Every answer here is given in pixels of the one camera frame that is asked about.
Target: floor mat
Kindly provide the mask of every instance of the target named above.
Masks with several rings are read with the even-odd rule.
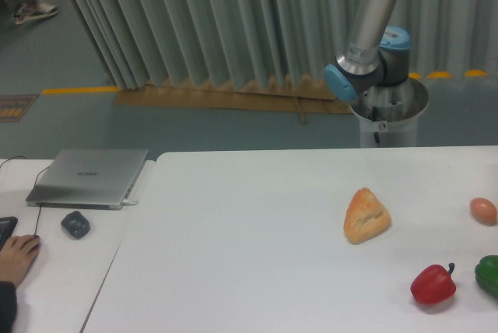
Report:
[[[37,98],[36,94],[0,96],[0,122],[20,121]]]

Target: green bell pepper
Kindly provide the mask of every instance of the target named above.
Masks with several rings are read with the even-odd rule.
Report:
[[[498,255],[488,255],[475,266],[475,279],[481,288],[498,299]]]

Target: egg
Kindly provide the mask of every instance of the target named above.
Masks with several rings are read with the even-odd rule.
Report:
[[[485,198],[472,199],[470,201],[470,212],[482,223],[496,223],[496,206]]]

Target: bread roll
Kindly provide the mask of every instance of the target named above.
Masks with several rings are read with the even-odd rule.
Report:
[[[362,242],[384,232],[391,225],[388,210],[368,188],[352,197],[344,219],[344,233],[351,244]]]

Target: laptop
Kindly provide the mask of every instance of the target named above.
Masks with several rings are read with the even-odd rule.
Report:
[[[149,150],[65,149],[26,198],[28,205],[120,209]]]

